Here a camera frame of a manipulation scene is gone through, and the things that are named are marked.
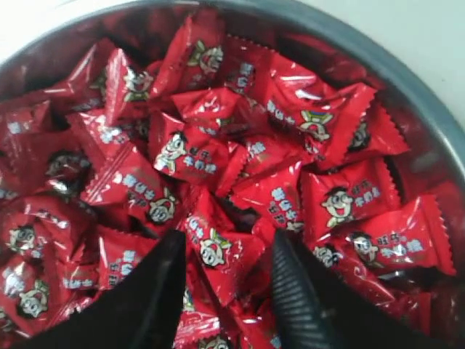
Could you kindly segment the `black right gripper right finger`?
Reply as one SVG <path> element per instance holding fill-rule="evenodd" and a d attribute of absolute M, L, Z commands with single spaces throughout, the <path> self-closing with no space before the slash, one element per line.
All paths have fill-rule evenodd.
<path fill-rule="evenodd" d="M 275 232 L 272 311 L 283 348 L 446 348 L 364 300 L 307 247 Z"/>

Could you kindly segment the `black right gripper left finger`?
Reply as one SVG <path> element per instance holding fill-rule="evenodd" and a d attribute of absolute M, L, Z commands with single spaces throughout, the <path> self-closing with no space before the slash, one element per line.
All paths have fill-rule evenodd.
<path fill-rule="evenodd" d="M 183 307 L 185 250 L 184 233 L 170 230 L 117 286 L 22 348 L 171 348 Z"/>

